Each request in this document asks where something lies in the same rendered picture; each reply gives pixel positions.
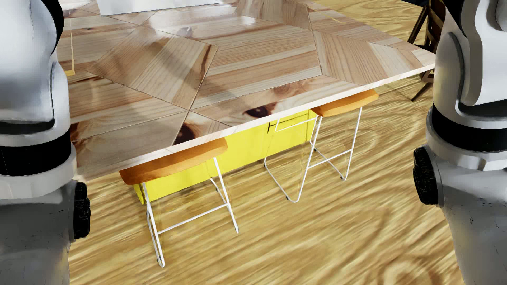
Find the yellow counter base cabinet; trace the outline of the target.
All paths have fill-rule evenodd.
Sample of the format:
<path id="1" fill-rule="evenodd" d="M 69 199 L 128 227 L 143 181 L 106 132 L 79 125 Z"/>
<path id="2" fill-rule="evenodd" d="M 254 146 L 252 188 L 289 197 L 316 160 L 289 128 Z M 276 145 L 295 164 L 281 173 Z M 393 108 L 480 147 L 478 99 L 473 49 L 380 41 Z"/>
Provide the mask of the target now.
<path id="1" fill-rule="evenodd" d="M 234 133 L 225 137 L 228 149 L 218 156 L 218 164 L 222 174 L 242 166 L 263 160 L 268 155 L 285 151 L 307 142 L 314 127 L 316 114 L 306 110 L 284 117 L 268 124 Z M 150 201 L 154 201 L 171 193 L 214 178 L 216 183 L 217 170 L 212 159 L 200 165 L 164 178 L 146 183 Z"/>

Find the wooden patchwork top counter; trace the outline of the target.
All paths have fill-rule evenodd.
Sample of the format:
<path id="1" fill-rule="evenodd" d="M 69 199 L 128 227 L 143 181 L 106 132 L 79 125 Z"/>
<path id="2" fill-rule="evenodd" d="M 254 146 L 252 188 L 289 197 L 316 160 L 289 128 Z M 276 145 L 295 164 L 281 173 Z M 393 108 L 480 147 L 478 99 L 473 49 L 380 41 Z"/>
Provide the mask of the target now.
<path id="1" fill-rule="evenodd" d="M 311 0 L 102 16 L 59 0 L 57 55 L 85 179 L 142 164 L 434 67 L 435 55 Z"/>

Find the dark wooden chair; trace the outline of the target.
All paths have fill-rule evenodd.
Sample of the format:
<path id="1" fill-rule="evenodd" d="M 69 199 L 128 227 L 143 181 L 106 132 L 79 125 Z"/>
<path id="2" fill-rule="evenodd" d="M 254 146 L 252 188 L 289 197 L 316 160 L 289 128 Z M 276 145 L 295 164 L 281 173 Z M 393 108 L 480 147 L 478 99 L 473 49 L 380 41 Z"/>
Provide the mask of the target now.
<path id="1" fill-rule="evenodd" d="M 443 0 L 404 0 L 406 2 L 416 4 L 422 7 L 417 21 L 408 38 L 408 42 L 414 44 L 417 35 L 422 26 L 426 23 L 426 31 L 424 36 L 424 44 L 416 44 L 417 47 L 423 48 L 429 52 L 436 53 L 440 34 L 446 15 L 446 6 Z"/>

